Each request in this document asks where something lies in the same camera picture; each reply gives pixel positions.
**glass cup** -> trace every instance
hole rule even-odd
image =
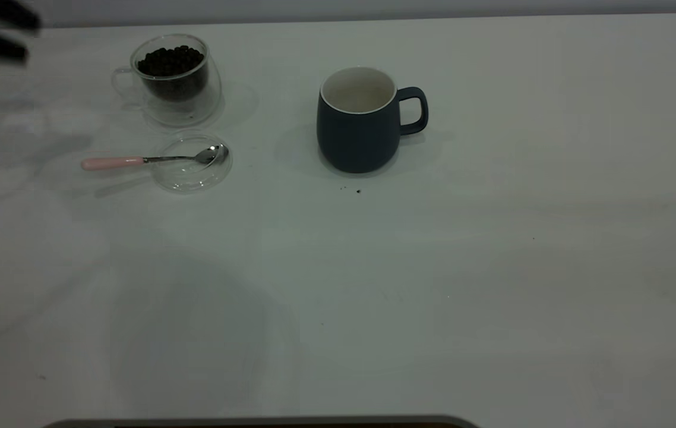
[[[196,49],[203,54],[203,60],[181,75],[151,76],[138,70],[137,63],[146,54],[179,46]],[[131,87],[120,85],[119,76],[128,73],[132,75]],[[222,95],[222,82],[209,47],[188,34],[169,34],[143,43],[132,53],[128,67],[113,71],[110,82],[124,100],[136,103],[151,119],[169,127],[186,127],[207,119],[219,106]]]

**clear glass bowl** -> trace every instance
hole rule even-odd
[[[217,157],[208,165],[194,160],[170,160],[151,166],[154,181],[165,190],[191,193],[216,186],[227,177],[232,168],[230,146],[219,136],[203,134],[198,130],[184,130],[172,135],[156,151],[157,156],[195,156],[210,146],[223,144],[227,148],[224,157]]]

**mug rim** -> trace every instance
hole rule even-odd
[[[151,75],[146,75],[145,73],[143,73],[142,71],[137,69],[137,61],[135,61],[137,58],[135,58],[135,56],[137,56],[137,52],[139,52],[140,49],[142,49],[143,47],[145,47],[149,43],[153,43],[157,40],[161,40],[161,39],[164,39],[164,38],[167,38],[167,37],[177,37],[177,36],[187,37],[189,39],[193,39],[193,40],[197,41],[198,43],[200,43],[201,46],[203,46],[203,50],[206,52],[206,54],[203,55],[203,60],[201,60],[201,62],[198,65],[196,65],[191,70],[186,71],[185,73],[182,73],[181,75],[173,75],[173,76],[151,76]],[[207,46],[206,42],[203,41],[203,40],[200,40],[196,36],[193,36],[193,35],[190,35],[190,34],[183,34],[183,33],[164,34],[163,36],[157,36],[157,37],[154,37],[152,39],[148,39],[145,42],[143,42],[140,46],[138,46],[137,49],[135,49],[135,51],[132,52],[132,55],[129,56],[129,67],[132,68],[132,71],[134,71],[134,73],[136,75],[139,75],[141,78],[144,78],[144,79],[147,79],[147,80],[157,80],[157,81],[159,81],[159,80],[160,81],[173,80],[173,79],[176,79],[176,78],[183,78],[185,76],[189,76],[189,75],[195,73],[195,71],[198,71],[201,67],[203,67],[203,65],[205,65],[208,62],[209,56],[211,56],[211,53],[209,52],[209,47]]]
[[[390,99],[384,105],[379,106],[379,108],[373,109],[372,111],[346,111],[345,109],[340,109],[340,108],[337,108],[334,105],[331,105],[330,101],[328,101],[327,98],[325,98],[323,90],[325,89],[325,84],[327,83],[328,80],[330,80],[330,78],[332,78],[332,76],[335,76],[336,74],[340,73],[341,71],[356,70],[357,68],[367,68],[368,70],[378,71],[378,73],[381,73],[382,75],[386,76],[390,80],[390,82],[393,84],[393,95],[390,97]],[[353,65],[351,67],[343,67],[340,70],[336,70],[336,71],[333,71],[332,73],[330,73],[330,75],[328,75],[327,78],[325,78],[324,81],[322,81],[322,84],[320,85],[320,98],[322,98],[322,101],[324,101],[326,103],[326,105],[330,106],[330,108],[334,109],[335,111],[340,111],[341,113],[346,113],[346,114],[370,114],[370,113],[374,113],[376,111],[381,111],[382,109],[386,108],[390,103],[393,102],[393,100],[396,99],[396,94],[397,94],[398,91],[399,91],[399,89],[396,85],[396,81],[393,79],[393,77],[391,75],[386,73],[386,71],[381,70],[378,67],[370,67],[370,66],[367,66],[367,65]]]

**metal spoon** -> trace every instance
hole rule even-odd
[[[142,165],[143,163],[191,160],[203,165],[209,165],[217,158],[224,158],[227,155],[227,148],[224,144],[211,146],[208,149],[200,151],[195,156],[161,156],[158,158],[141,158],[139,156],[127,156],[124,158],[87,158],[82,160],[82,169],[85,171],[98,171],[102,169],[112,169],[128,167],[132,165]]]

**white table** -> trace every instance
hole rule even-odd
[[[207,131],[232,146],[226,181],[183,196],[140,168],[81,171],[166,138],[108,79],[180,32],[219,64],[226,106]],[[676,426],[676,15],[29,44],[28,68],[0,64],[0,426]],[[331,171],[314,141],[319,84],[356,64],[430,104],[428,128],[368,177]]]

